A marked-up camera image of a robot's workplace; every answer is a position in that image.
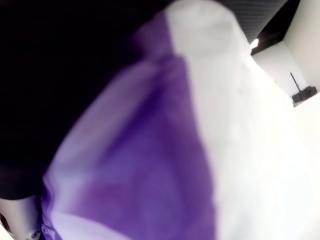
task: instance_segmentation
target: purple and white cloth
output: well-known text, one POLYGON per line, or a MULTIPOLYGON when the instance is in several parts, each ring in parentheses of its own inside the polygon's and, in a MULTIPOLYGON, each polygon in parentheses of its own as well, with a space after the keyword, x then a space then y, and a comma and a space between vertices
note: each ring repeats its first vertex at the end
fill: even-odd
POLYGON ((86 110, 43 178, 46 240, 299 239, 313 196, 292 102, 233 14, 180 0, 132 45, 140 60, 86 110))

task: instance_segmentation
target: ceiling light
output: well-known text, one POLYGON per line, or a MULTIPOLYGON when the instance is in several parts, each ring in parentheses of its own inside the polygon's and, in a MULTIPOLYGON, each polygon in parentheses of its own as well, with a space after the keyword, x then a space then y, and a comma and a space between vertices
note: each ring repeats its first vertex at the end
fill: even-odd
POLYGON ((250 48, 251 48, 251 49, 254 49, 255 47, 258 46, 258 43, 259 43, 259 39, 256 38, 256 39, 253 40, 253 42, 250 44, 250 48))

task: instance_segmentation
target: ceiling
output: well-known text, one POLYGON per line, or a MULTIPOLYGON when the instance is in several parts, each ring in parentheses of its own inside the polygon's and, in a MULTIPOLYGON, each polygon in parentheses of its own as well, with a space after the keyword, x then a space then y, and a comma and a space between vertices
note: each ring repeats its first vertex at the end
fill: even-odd
POLYGON ((288 0, 257 36, 259 44, 252 55, 281 42, 296 13, 300 0, 288 0))

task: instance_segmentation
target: white fabric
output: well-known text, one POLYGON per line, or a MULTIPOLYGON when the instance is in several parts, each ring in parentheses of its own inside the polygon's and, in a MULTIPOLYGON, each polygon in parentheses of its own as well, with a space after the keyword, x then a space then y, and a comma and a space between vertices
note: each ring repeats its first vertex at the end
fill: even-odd
POLYGON ((320 216, 319 190, 304 164, 311 156, 296 137, 291 100, 256 65, 224 7, 184 0, 166 14, 174 50, 186 59, 213 176, 216 239, 307 239, 320 216))

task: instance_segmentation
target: white floor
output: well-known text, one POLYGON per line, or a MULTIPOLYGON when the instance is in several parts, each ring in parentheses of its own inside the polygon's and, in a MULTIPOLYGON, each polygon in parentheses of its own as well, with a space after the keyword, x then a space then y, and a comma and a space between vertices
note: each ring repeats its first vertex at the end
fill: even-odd
POLYGON ((13 240, 13 238, 7 233, 7 231, 1 225, 0 225, 0 239, 13 240))

